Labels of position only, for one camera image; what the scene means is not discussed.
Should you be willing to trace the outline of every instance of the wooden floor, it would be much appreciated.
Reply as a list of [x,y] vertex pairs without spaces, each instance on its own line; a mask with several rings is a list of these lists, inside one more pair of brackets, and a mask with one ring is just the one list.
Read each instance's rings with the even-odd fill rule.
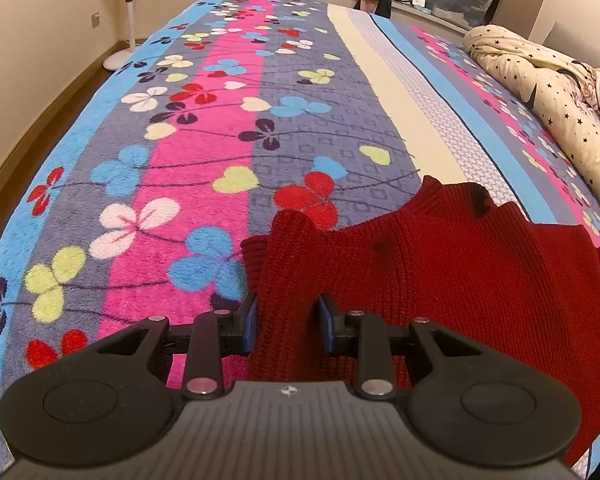
[[95,94],[96,90],[103,85],[110,75],[111,72],[108,72],[104,68],[99,69],[69,99],[62,110],[51,119],[44,132],[35,140],[27,152],[27,156],[22,159],[18,166],[18,171],[11,174],[0,194],[0,236],[7,225],[11,213],[13,213],[20,199],[26,193],[38,168],[45,161],[46,156],[62,136],[67,133],[78,118],[78,115],[80,115],[80,112],[90,101],[91,97],[93,97],[93,94]]

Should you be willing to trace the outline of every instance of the pillow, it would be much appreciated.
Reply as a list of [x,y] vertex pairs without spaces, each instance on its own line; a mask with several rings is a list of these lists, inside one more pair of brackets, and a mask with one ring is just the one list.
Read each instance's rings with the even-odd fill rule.
[[600,51],[585,43],[577,33],[571,32],[561,23],[555,23],[543,44],[592,67],[600,66]]

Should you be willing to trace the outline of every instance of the metal pin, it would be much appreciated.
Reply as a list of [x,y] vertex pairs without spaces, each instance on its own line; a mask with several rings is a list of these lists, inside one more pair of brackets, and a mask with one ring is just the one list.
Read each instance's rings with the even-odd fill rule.
[[388,395],[394,390],[394,386],[384,379],[369,379],[362,383],[360,387],[367,395],[378,397]]
[[209,377],[196,377],[187,381],[187,390],[192,394],[208,395],[218,389],[218,383]]

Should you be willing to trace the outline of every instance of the pink stripe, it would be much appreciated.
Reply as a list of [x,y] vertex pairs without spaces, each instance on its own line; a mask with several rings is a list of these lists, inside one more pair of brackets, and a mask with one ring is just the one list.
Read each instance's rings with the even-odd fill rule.
[[[218,193],[213,181],[221,178],[230,166],[250,166],[251,144],[237,139],[243,130],[253,130],[256,114],[240,108],[242,99],[256,97],[260,91],[263,57],[254,52],[263,49],[263,43],[253,43],[241,38],[245,32],[260,32],[254,27],[263,23],[266,14],[271,13],[271,3],[267,0],[248,0],[244,7],[257,4],[265,8],[265,12],[253,12],[243,20],[226,22],[225,28],[241,28],[241,32],[228,32],[215,38],[204,60],[197,60],[199,70],[195,78],[188,78],[178,83],[184,86],[197,83],[205,92],[214,94],[217,100],[208,105],[196,104],[196,96],[181,100],[187,110],[195,113],[198,120],[190,125],[176,122],[184,111],[176,113],[170,122],[178,131],[169,137],[157,141],[149,169],[139,187],[133,208],[140,211],[148,202],[156,198],[171,198],[180,205],[178,215],[167,224],[149,230],[149,234],[162,238],[177,240],[163,241],[138,232],[129,250],[113,261],[109,286],[120,286],[139,283],[166,282],[161,285],[141,286],[109,290],[104,303],[104,313],[126,319],[142,319],[151,314],[168,316],[172,324],[189,323],[194,316],[209,310],[209,296],[215,291],[211,284],[199,292],[184,292],[168,282],[168,270],[177,259],[190,256],[189,250],[182,243],[187,235],[201,226],[217,226],[227,231],[232,238],[234,251],[240,249],[240,242],[248,235],[247,192],[232,194]],[[222,17],[209,15],[208,21],[222,20]],[[207,27],[190,27],[186,34],[208,31]],[[213,36],[204,38],[212,40]],[[234,59],[248,71],[243,76],[229,75],[225,77],[209,77],[212,72],[203,67],[217,64],[221,59]],[[169,73],[176,73],[172,68]],[[227,81],[243,82],[246,85],[239,89],[225,89]],[[170,94],[181,91],[171,87]],[[166,104],[164,98],[158,98]],[[149,117],[160,112],[160,108],[146,114]],[[173,166],[179,168],[158,168]],[[195,186],[171,187],[173,184],[195,184]],[[98,337],[119,330],[122,326],[112,320],[104,319]],[[178,385],[182,376],[183,360],[174,362],[170,384]],[[241,367],[234,369],[239,373]]]

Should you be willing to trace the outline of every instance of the red sweater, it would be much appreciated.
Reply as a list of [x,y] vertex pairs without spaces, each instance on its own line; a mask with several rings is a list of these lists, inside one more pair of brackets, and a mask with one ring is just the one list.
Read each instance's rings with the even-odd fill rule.
[[313,306],[331,292],[343,311],[429,317],[561,380],[583,415],[569,464],[598,436],[600,251],[584,227],[533,224],[477,184],[427,176],[398,211],[339,231],[281,211],[242,252],[259,305],[250,380],[352,380],[354,360],[320,343]]

